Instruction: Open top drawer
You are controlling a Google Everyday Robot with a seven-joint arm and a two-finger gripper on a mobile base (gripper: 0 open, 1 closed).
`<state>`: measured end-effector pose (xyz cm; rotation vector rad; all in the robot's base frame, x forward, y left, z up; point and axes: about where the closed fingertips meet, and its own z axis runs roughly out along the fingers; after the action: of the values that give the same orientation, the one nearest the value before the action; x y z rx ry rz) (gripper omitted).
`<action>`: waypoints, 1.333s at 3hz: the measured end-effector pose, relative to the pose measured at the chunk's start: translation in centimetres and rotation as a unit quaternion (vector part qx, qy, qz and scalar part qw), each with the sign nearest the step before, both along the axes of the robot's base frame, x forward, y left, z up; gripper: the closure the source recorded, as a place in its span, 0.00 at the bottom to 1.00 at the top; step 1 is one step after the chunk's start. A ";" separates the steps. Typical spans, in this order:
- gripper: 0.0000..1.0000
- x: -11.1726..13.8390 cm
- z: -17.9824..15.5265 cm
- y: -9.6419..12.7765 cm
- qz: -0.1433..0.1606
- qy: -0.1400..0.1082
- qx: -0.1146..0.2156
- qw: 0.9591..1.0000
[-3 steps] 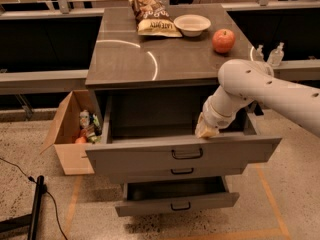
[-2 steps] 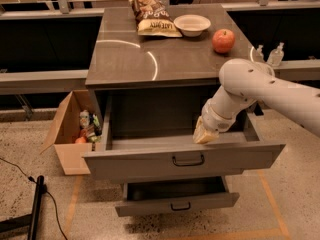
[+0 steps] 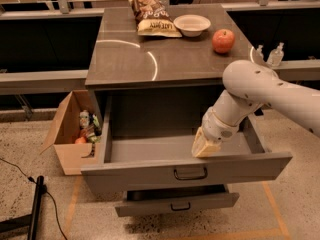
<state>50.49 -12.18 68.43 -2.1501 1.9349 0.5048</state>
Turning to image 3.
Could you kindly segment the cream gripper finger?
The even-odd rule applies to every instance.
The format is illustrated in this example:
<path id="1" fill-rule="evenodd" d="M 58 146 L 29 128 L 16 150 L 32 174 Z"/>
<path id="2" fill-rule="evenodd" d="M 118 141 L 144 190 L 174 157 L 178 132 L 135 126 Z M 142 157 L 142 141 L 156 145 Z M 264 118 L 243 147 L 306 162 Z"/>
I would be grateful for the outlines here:
<path id="1" fill-rule="evenodd" d="M 208 157 L 211 154 L 218 152 L 221 148 L 221 143 L 218 141 L 208 140 L 205 136 L 204 137 L 204 145 L 201 152 L 194 157 Z"/>
<path id="2" fill-rule="evenodd" d="M 199 127 L 193 141 L 193 145 L 191 149 L 192 155 L 197 156 L 201 152 L 203 145 L 204 145 L 203 131 L 202 131 L 202 128 Z"/>

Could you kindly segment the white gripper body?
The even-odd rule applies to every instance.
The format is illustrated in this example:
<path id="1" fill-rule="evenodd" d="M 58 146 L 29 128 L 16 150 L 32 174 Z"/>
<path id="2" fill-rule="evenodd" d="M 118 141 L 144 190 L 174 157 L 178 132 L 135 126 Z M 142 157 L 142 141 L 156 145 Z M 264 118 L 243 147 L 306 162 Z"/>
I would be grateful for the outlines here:
<path id="1" fill-rule="evenodd" d="M 230 140 L 239 130 L 238 126 L 230 126 L 219 119 L 213 107 L 203 115 L 201 127 L 206 138 L 216 143 Z"/>

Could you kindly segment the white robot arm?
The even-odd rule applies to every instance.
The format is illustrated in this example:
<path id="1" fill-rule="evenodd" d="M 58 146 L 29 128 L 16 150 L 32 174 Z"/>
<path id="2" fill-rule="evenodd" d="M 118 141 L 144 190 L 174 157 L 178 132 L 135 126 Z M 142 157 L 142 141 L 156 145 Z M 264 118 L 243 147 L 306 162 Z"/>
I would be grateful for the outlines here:
<path id="1" fill-rule="evenodd" d="M 225 90 L 205 112 L 192 155 L 208 157 L 232 139 L 239 125 L 264 105 L 320 136 L 320 91 L 280 79 L 275 71 L 248 60 L 229 64 L 222 76 Z"/>

